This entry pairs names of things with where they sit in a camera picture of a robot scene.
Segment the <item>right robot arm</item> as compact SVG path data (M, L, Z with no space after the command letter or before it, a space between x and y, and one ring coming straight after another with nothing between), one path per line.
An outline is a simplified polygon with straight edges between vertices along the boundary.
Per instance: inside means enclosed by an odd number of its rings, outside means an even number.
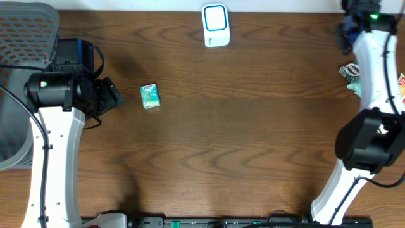
M375 0L341 2L344 20L337 26L344 54L354 53L360 71L359 113L340 129L335 140L337 163L320 195L310 204L309 224L340 227L344 214L370 183L394 188L373 178L389 167L404 151L404 103L398 85L396 45L398 15L381 13Z

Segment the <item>teal tissue box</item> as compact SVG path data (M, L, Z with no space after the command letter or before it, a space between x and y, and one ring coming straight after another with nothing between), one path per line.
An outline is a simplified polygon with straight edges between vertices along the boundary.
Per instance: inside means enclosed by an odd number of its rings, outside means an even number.
M142 105L145 110L161 105L158 87L156 84L149 84L140 87Z

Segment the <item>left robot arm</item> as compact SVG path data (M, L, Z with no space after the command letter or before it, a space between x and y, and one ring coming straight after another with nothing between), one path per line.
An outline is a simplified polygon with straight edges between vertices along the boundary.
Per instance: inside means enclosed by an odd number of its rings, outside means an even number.
M23 227L128 227L123 212L84 220L78 204L78 149L85 121L93 118L100 126L99 117L123 103L111 79L99 78L104 68L94 67L99 51L80 38L58 39L53 62L25 84L33 113L33 162Z

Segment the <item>mint green wipes pack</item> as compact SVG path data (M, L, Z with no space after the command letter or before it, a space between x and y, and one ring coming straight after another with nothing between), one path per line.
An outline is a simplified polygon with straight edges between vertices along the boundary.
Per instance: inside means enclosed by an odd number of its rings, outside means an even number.
M348 85L347 88L354 91L354 93L361 97L362 93L361 93L361 83L360 80L352 80Z

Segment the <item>cream snack bag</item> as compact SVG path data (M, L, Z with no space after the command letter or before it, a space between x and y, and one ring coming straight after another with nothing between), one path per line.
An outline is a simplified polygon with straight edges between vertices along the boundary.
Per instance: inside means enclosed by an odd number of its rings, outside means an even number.
M405 75L403 73L400 74L398 79L399 90L401 93L402 102L405 103Z

